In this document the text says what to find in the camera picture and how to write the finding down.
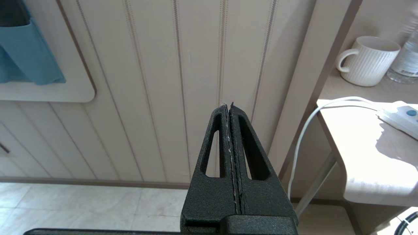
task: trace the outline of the clamp jaw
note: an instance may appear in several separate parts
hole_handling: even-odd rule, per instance
[[[219,131],[220,177],[206,176]],[[247,177],[247,158],[251,178]],[[298,218],[244,111],[211,115],[181,212],[182,233],[297,234]]]

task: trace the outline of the tiled floor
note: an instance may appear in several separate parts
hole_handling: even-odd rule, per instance
[[[179,231],[187,190],[0,183],[0,235],[37,227]],[[342,207],[310,205],[301,235],[354,235]]]

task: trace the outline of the blue towel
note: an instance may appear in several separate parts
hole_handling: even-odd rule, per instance
[[[0,27],[0,83],[66,80],[35,21],[17,27]]]

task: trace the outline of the desk leg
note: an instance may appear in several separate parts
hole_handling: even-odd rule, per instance
[[[321,168],[319,169],[318,174],[316,175],[315,179],[313,180],[311,187],[309,187],[308,191],[302,197],[301,201],[296,206],[296,215],[300,217],[303,213],[305,208],[311,202],[312,198],[314,198],[315,194],[318,192],[321,185],[324,183],[325,179],[328,177],[329,173],[333,169],[336,164],[336,159],[334,157],[334,152],[331,151],[326,158],[325,162],[322,164]]]

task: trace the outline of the white desk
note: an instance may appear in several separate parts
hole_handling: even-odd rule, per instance
[[[403,85],[384,78],[375,87],[359,87],[343,80],[336,71],[327,79],[317,105],[346,96],[359,96],[382,105],[402,100],[418,108],[418,84]],[[344,104],[365,105],[355,101]],[[336,161],[345,180],[344,198],[348,201],[418,205],[418,141],[384,123],[375,113],[352,106],[320,111],[318,117],[333,154],[303,197],[306,205]],[[303,209],[301,205],[296,211],[301,213]]]

